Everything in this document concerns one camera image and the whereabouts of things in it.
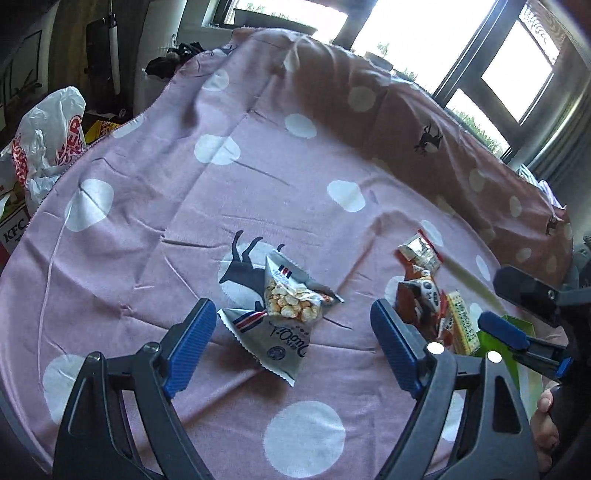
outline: pink polka dot blanket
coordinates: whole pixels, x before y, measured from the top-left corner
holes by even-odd
[[[91,146],[43,201],[0,280],[0,378],[48,465],[91,351],[160,340],[196,299],[254,309],[281,247],[345,303],[314,327],[290,387],[218,321],[174,406],[216,478],[372,479],[414,401],[369,324],[393,301],[398,245],[422,229],[440,288],[482,310],[512,264],[558,284],[565,210],[521,180],[415,85],[281,30],[240,30],[197,55],[140,116]],[[131,428],[147,465],[149,446]],[[433,459],[449,456],[452,410]]]

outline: yellow box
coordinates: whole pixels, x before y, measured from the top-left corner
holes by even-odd
[[[480,348],[478,335],[459,291],[447,295],[449,312],[453,317],[453,346],[459,355],[473,355]]]

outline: silver snack bag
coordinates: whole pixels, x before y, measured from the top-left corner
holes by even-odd
[[[313,325],[343,300],[276,250],[266,258],[264,296],[262,312],[221,309],[218,315],[263,367],[293,387]]]

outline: yellow snack box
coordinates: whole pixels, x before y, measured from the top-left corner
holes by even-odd
[[[92,124],[92,127],[90,127],[88,132],[86,132],[84,135],[86,145],[90,145],[95,140],[98,140],[100,137],[104,137],[106,134],[108,134],[112,130],[115,130],[115,128],[118,127],[120,127],[120,125],[114,124],[113,122],[97,120],[95,123]]]
[[[453,346],[459,355],[473,355],[480,348],[466,304],[459,291],[447,295],[449,313],[453,318]]]

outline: candy wrapper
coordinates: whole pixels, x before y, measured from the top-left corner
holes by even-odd
[[[435,250],[435,247],[422,230],[419,230],[410,240],[400,245],[398,251],[408,262],[429,270],[432,274],[443,263],[437,250]]]

